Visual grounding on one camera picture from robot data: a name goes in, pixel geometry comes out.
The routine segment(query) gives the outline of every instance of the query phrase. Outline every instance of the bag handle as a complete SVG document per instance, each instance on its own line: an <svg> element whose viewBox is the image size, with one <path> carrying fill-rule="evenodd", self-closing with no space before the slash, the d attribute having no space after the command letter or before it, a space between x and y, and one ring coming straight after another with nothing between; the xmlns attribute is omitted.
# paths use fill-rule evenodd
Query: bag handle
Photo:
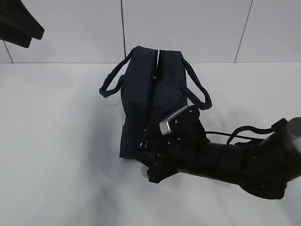
<svg viewBox="0 0 301 226"><path fill-rule="evenodd" d="M198 80L198 77L196 73L194 72L191 65L182 57L181 59L182 64L184 65L188 75L191 77L193 82L196 84L196 86L200 89L200 91L205 96L205 103L202 102L193 92L190 91L190 89L187 88L187 86L182 85L181 90L186 94L187 98L200 110L207 110L212 107L211 98L209 96L209 93L207 90L201 85L200 81Z"/></svg>
<svg viewBox="0 0 301 226"><path fill-rule="evenodd" d="M117 86L111 90L107 90L107 88L109 87L109 85L111 84L111 82L113 81L113 79L116 77L117 73L120 71L120 69L130 60L130 58L132 57L133 55L133 52L134 52L134 49L133 48L131 50L131 52L128 54L128 56L123 60L121 61L113 70L110 74L108 74L108 77L104 80L103 82L103 86L99 89L99 93L100 95L102 95L104 98L106 97L109 97L115 93L117 93L121 87L122 87L122 84L124 82L124 80L126 79L126 75L122 75L119 80L118 80L118 83L117 83Z"/></svg>

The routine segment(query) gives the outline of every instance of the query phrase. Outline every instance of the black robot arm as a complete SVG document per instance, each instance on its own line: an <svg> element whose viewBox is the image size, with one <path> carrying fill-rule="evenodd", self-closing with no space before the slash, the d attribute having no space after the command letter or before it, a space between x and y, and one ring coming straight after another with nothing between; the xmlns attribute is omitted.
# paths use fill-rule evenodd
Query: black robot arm
<svg viewBox="0 0 301 226"><path fill-rule="evenodd" d="M236 184L264 199L281 199L287 183L301 175L301 118L282 119L270 129L238 128L227 144L209 141L194 105L168 116L160 128L165 136L150 141L151 151L136 151L136 159L149 167L150 182L183 172ZM272 134L230 145L244 130Z"/></svg>

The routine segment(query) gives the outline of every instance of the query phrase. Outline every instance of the wire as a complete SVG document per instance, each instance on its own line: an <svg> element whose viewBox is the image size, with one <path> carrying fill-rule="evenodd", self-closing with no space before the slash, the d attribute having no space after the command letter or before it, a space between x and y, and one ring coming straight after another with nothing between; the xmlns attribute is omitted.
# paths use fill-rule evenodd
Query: wire
<svg viewBox="0 0 301 226"><path fill-rule="evenodd" d="M222 132L215 132L215 131L206 131L205 133L206 134L216 134L216 135L228 136L228 137L232 136L232 134L230 134L230 133L222 133ZM246 139L246 140L262 140L262 139L259 139L259 138L245 137L245 136L240 136L240 135L235 135L234 137L241 138L241 139Z"/></svg>

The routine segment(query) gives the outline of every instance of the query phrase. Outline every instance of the white wall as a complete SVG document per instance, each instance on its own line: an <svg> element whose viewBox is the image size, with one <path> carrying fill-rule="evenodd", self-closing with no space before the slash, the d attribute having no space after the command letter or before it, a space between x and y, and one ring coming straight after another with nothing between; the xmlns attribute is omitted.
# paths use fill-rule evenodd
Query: white wall
<svg viewBox="0 0 301 226"><path fill-rule="evenodd" d="M124 57L120 1L22 2L45 33L29 49L8 44L15 63L112 63Z"/></svg>
<svg viewBox="0 0 301 226"><path fill-rule="evenodd" d="M120 0L22 2L46 31L29 49L8 44L15 63L123 59ZM300 62L299 0L123 0L127 53L142 45L181 50L194 63L233 63L251 2L237 62Z"/></svg>
<svg viewBox="0 0 301 226"><path fill-rule="evenodd" d="M269 201L184 174L152 184L142 164L120 159L120 96L98 94L113 67L0 65L1 226L301 225L299 179ZM207 130L300 116L301 64L193 67L214 105L201 112Z"/></svg>
<svg viewBox="0 0 301 226"><path fill-rule="evenodd" d="M300 62L301 1L254 0L237 62Z"/></svg>
<svg viewBox="0 0 301 226"><path fill-rule="evenodd" d="M2 40L0 40L0 63L11 63L7 50Z"/></svg>

